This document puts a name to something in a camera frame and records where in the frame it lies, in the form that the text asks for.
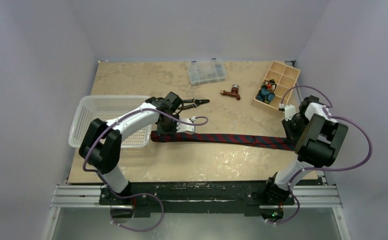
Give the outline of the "red navy striped tie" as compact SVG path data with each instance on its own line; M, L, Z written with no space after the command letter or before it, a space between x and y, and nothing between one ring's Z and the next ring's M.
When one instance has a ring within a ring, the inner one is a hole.
M228 133L159 134L157 131L152 131L150 134L150 139L153 142L157 143L216 143L243 145L249 147L277 149L285 151L294 151L296 148L296 145L285 137Z

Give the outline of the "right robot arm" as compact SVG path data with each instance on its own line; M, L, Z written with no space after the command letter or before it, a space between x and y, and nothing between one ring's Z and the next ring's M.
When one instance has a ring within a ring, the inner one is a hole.
M285 201L292 188L309 172L330 167L336 160L348 132L348 126L329 117L329 107L316 96L306 97L299 108L279 104L282 121L290 143L295 145L296 159L268 178L263 199L273 204Z

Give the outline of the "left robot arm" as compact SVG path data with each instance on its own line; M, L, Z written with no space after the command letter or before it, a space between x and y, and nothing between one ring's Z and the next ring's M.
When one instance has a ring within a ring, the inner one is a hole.
M103 121L94 119L84 136L78 153L84 164L94 167L94 171L112 189L111 197L123 205L131 198L131 183L118 167L121 144L138 130L157 124L162 130L172 132L176 129L179 115L177 109L183 100L170 92L165 97L150 97L136 109Z

